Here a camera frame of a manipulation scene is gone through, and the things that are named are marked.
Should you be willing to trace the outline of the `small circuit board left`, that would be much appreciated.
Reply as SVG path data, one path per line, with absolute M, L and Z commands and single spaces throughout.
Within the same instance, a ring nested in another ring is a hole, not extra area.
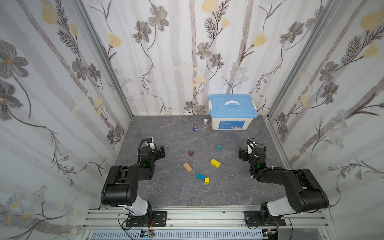
M 147 231 L 142 230 L 140 232 L 141 238 L 153 238 L 153 237 L 155 237 L 155 235 L 156 235 L 155 231 L 152 231 L 152 230 L 147 230 Z

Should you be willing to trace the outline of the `small corked glass bottle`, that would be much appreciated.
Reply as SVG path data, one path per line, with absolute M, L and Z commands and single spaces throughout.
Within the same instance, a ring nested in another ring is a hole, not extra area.
M 208 119 L 204 119 L 204 123 L 203 123 L 203 132 L 207 132 L 209 130 L 209 121 Z

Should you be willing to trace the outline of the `natural wood rectangular block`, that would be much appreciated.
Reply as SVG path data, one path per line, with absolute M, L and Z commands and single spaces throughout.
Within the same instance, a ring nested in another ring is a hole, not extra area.
M 184 164 L 183 164 L 183 167 L 184 167 L 184 169 L 185 169 L 188 173 L 190 173 L 190 172 L 193 170 L 193 168 L 192 168 L 188 163 L 184 163 Z

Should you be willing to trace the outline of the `aluminium front rail frame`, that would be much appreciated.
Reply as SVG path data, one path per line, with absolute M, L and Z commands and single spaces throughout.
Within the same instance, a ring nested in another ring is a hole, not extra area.
M 127 211 L 120 208 L 90 210 L 82 227 L 82 240 L 91 240 L 95 230 L 263 230 L 278 229 L 278 240 L 334 240 L 335 237 L 323 213 L 302 213 L 288 216 L 285 227 L 247 227 L 244 211 L 256 211 L 259 206 L 154 207 L 167 211 L 165 227 L 137 227 L 124 230 Z

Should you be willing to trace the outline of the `small circuit board right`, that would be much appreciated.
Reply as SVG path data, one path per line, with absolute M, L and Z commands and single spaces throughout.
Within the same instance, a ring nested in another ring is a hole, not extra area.
M 263 237 L 268 238 L 268 240 L 278 240 L 279 233 L 278 229 L 263 229 Z

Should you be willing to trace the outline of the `small circuit board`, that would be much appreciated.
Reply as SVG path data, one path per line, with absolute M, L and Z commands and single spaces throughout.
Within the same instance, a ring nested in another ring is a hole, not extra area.
M 155 231 L 152 231 L 152 230 L 147 230 L 147 231 L 142 230 L 140 232 L 141 238 L 153 238 L 153 237 L 155 237 L 155 235 L 156 235 Z
M 279 233 L 278 229 L 263 229 L 263 237 L 268 238 L 268 240 L 278 240 Z

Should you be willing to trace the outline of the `blue lidded storage box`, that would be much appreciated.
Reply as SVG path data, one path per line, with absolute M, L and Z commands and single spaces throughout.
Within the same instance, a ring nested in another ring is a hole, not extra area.
M 209 109 L 213 130 L 246 130 L 259 115 L 249 95 L 210 95 Z

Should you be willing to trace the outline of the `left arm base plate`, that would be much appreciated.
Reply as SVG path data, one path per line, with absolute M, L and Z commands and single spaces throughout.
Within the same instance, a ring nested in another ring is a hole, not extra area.
M 125 226 L 127 228 L 137 227 L 165 227 L 167 223 L 167 211 L 155 211 L 149 215 L 133 216 L 129 215 Z

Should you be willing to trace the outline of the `teal rectangular block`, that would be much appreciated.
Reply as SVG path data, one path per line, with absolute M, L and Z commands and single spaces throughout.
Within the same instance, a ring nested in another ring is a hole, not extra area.
M 204 175 L 202 175 L 202 174 L 197 173 L 196 178 L 201 180 L 201 181 L 205 181 L 206 177 Z

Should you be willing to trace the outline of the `yellow rectangular block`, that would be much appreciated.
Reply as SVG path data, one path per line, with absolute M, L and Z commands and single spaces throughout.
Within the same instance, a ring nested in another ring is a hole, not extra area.
M 215 160 L 215 159 L 212 159 L 212 160 L 210 161 L 210 164 L 211 164 L 211 166 L 215 167 L 216 169 L 218 169 L 218 168 L 221 166 L 221 163 L 218 162 L 218 161 Z

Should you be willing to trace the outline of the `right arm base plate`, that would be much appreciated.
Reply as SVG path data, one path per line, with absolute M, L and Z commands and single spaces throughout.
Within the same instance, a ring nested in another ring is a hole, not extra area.
M 283 216 L 271 216 L 261 211 L 244 211 L 245 223 L 248 227 L 285 227 Z

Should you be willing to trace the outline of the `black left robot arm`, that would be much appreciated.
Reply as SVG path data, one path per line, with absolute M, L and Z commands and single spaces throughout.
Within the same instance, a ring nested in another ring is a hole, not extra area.
M 143 139 L 138 147 L 138 161 L 134 165 L 112 166 L 101 192 L 101 202 L 110 207 L 128 211 L 121 226 L 124 230 L 137 227 L 165 227 L 166 211 L 154 211 L 150 202 L 138 194 L 140 181 L 149 181 L 155 173 L 157 160 L 166 157 L 163 146 L 159 148 L 153 138 Z

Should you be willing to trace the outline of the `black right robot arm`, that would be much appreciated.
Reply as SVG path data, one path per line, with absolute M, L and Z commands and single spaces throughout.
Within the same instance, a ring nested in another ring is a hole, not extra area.
M 239 159 L 249 163 L 251 178 L 259 183 L 283 186 L 286 192 L 283 198 L 262 203 L 258 211 L 245 211 L 247 227 L 284 227 L 289 215 L 314 213 L 329 206 L 326 193 L 310 170 L 268 167 L 266 146 L 253 139 L 247 139 L 246 143 L 246 150 L 239 148 Z

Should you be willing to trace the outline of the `glass beaker blue liquid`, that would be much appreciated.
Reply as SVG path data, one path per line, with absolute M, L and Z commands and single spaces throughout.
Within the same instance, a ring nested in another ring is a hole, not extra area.
M 199 125 L 200 124 L 196 120 L 192 123 L 193 132 L 197 132 L 199 130 Z

